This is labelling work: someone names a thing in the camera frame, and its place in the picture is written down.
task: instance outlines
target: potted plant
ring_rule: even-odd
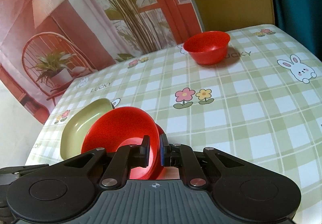
[[[73,78],[68,72],[70,69],[67,64],[71,63],[70,58],[75,55],[54,51],[45,57],[36,56],[40,63],[33,68],[41,72],[36,82],[45,81],[45,84],[48,85],[48,80],[50,79],[55,86],[62,86],[72,81]]]

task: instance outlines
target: lampshade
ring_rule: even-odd
[[[37,28],[65,0],[33,0],[33,21]]]

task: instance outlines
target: crosshair symbol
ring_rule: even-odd
[[[158,188],[158,187],[160,187],[160,186],[162,186],[162,185],[160,185],[159,183],[153,183],[152,185],[150,185],[150,186],[152,186],[152,187],[154,187],[154,188]]]

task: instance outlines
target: teal curtain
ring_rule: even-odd
[[[276,25],[322,59],[322,0],[274,0]]]

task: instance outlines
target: checkered tablecloth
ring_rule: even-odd
[[[322,63],[273,25],[228,33],[230,48],[218,65],[197,65],[177,46],[75,80],[26,164],[61,161],[60,138],[70,117],[96,99],[120,98],[118,107],[148,112],[170,143],[197,151],[215,147],[288,176],[302,192],[295,222],[320,224]],[[279,59],[287,65],[279,65]],[[298,59],[307,66],[294,69]],[[316,77],[300,81],[310,68]]]

